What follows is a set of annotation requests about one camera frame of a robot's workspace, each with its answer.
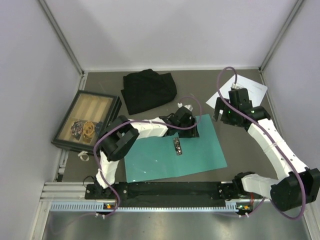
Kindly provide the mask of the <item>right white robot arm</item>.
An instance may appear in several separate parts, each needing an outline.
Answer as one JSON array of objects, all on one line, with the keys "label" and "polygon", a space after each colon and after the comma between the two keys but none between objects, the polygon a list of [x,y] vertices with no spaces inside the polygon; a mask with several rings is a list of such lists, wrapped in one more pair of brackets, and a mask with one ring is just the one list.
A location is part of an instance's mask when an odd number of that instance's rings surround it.
[{"label": "right white robot arm", "polygon": [[250,171],[239,173],[233,180],[234,194],[239,198],[258,194],[271,200],[281,212],[314,202],[320,190],[320,171],[309,168],[293,153],[267,110],[263,106],[253,106],[246,88],[233,88],[228,95],[228,98],[219,96],[216,99],[214,120],[244,128],[276,172],[275,179]]}]

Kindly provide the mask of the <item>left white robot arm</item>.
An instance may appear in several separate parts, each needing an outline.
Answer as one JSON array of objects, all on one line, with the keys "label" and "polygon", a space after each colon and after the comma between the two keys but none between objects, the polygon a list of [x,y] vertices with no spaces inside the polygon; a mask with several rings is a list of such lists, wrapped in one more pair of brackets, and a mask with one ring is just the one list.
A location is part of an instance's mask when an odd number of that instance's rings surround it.
[{"label": "left white robot arm", "polygon": [[100,134],[93,147],[93,155],[98,164],[98,172],[93,184],[86,186],[86,200],[104,200],[113,193],[119,161],[130,151],[135,141],[151,137],[168,137],[178,134],[179,138],[198,138],[197,119],[192,114],[191,105],[181,105],[175,113],[147,120],[132,120],[118,116]]}]

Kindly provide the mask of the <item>white paper sheet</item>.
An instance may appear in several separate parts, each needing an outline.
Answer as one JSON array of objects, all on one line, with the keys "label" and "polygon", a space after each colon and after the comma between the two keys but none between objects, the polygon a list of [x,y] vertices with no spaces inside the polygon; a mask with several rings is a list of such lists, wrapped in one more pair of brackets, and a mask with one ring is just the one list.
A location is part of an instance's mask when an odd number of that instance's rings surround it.
[{"label": "white paper sheet", "polygon": [[[228,81],[226,81],[226,83],[222,84],[221,81],[219,82],[219,90],[224,98],[229,98],[229,91],[232,90],[231,87],[234,85],[234,80],[235,76],[233,75]],[[237,76],[235,87],[237,89],[247,89],[248,96],[252,101],[253,107],[258,107],[261,105],[268,89],[267,86],[241,75]]]}]

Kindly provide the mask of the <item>teal file folder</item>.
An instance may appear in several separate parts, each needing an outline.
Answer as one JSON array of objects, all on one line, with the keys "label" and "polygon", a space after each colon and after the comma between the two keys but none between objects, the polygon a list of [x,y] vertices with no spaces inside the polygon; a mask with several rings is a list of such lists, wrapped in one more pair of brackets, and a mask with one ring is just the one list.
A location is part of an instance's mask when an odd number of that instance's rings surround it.
[{"label": "teal file folder", "polygon": [[205,114],[197,120],[199,137],[180,138],[181,155],[174,145],[177,134],[136,140],[124,158],[126,181],[175,178],[227,167],[211,117]]}]

